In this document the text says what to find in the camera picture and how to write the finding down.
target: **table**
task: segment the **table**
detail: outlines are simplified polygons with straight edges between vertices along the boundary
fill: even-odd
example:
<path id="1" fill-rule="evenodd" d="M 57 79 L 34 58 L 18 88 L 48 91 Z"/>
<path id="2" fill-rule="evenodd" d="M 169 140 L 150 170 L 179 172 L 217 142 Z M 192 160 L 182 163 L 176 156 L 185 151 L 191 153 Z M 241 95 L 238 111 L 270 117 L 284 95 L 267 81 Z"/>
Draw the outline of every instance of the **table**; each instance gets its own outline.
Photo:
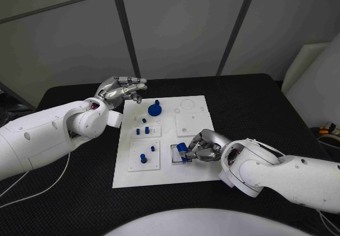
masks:
<path id="1" fill-rule="evenodd" d="M 98 85 L 49 89 L 38 110 L 87 99 Z M 150 80 L 147 86 L 140 92 L 145 98 L 205 95 L 215 130 L 231 140 L 253 138 L 286 154 L 330 160 L 268 75 Z M 317 211 L 291 204 L 270 188 L 257 198 L 221 180 L 113 189 L 119 139 L 120 130 L 107 127 L 103 135 L 71 153 L 68 170 L 54 188 L 0 209 L 2 235 L 103 235 L 142 216 L 191 207 L 251 213 L 315 235 L 329 234 Z M 2 197 L 0 205 L 44 191 L 65 164 L 67 157 L 32 171 Z M 18 179 L 3 180 L 0 189 Z"/>

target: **black table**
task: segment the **black table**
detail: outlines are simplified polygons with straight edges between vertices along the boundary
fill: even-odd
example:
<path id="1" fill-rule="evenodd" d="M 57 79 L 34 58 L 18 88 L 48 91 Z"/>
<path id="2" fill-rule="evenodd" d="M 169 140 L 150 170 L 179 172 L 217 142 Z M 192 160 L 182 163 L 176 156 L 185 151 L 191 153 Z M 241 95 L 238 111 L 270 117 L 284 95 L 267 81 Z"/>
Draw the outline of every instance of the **black table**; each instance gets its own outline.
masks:
<path id="1" fill-rule="evenodd" d="M 98 85 L 52 88 L 39 110 L 94 96 Z M 330 160 L 268 75 L 150 80 L 147 85 L 147 91 L 140 92 L 145 98 L 205 95 L 215 130 L 230 139 L 254 138 L 286 154 Z M 2 235 L 103 235 L 145 215 L 191 207 L 247 212 L 315 235 L 329 234 L 317 211 L 291 204 L 270 188 L 257 198 L 222 181 L 113 189 L 119 140 L 120 130 L 107 127 L 103 135 L 71 153 L 68 170 L 54 188 L 0 209 Z M 2 197 L 0 205 L 45 190 L 65 164 L 67 157 L 32 171 Z M 3 180 L 0 188 L 18 179 Z"/>

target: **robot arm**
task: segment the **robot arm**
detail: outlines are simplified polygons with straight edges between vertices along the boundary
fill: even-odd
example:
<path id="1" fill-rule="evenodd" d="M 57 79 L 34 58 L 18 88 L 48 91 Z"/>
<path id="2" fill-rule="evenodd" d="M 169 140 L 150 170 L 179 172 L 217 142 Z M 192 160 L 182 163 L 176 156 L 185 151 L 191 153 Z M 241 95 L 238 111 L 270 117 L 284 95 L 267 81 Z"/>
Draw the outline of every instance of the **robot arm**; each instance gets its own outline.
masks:
<path id="1" fill-rule="evenodd" d="M 124 99 L 142 102 L 147 80 L 111 77 L 96 96 L 28 115 L 0 128 L 0 180 L 58 160 L 97 138 L 106 126 L 120 128 L 123 114 L 111 111 Z M 71 138 L 70 131 L 77 133 Z"/>
<path id="2" fill-rule="evenodd" d="M 291 155 L 277 158 L 258 142 L 230 142 L 211 130 L 195 137 L 189 150 L 181 156 L 204 161 L 221 159 L 219 178 L 251 197 L 270 187 L 291 203 L 340 214 L 340 163 Z"/>

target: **robotic hand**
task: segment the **robotic hand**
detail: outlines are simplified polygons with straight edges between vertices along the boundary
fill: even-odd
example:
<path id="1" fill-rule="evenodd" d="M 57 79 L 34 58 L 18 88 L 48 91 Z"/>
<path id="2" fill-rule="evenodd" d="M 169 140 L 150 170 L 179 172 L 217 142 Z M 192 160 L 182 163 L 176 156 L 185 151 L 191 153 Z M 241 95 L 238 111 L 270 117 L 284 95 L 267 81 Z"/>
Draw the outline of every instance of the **robotic hand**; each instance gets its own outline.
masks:
<path id="1" fill-rule="evenodd" d="M 124 99 L 142 103 L 137 90 L 147 89 L 146 83 L 146 79 L 111 77 L 85 101 L 34 113 L 3 126 L 0 180 L 52 163 L 97 138 L 107 125 L 120 128 L 123 114 L 111 110 Z"/>
<path id="2" fill-rule="evenodd" d="M 340 163 L 293 155 L 278 158 L 260 145 L 280 153 L 255 140 L 232 142 L 204 129 L 181 156 L 202 161 L 221 160 L 219 178 L 251 197 L 270 187 L 291 203 L 340 214 Z"/>

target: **white wall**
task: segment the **white wall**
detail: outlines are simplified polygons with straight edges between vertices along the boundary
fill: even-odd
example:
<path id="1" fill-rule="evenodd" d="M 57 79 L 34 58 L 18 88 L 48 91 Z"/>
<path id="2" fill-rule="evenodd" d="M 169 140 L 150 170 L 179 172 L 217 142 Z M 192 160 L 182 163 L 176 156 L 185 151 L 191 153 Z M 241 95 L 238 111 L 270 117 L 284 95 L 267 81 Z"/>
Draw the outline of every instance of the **white wall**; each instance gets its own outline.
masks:
<path id="1" fill-rule="evenodd" d="M 35 107 L 51 87 L 134 76 L 113 0 L 85 0 L 3 23 L 0 34 L 0 82 Z"/>
<path id="2" fill-rule="evenodd" d="M 339 0 L 253 0 L 222 75 L 267 73 L 283 80 L 302 46 L 339 32 Z"/>
<path id="3" fill-rule="evenodd" d="M 58 5 L 70 0 L 2 0 L 0 19 Z"/>
<path id="4" fill-rule="evenodd" d="M 126 0 L 146 79 L 214 76 L 241 0 Z"/>
<path id="5" fill-rule="evenodd" d="M 340 125 L 340 34 L 319 56 L 287 98 L 309 127 Z"/>

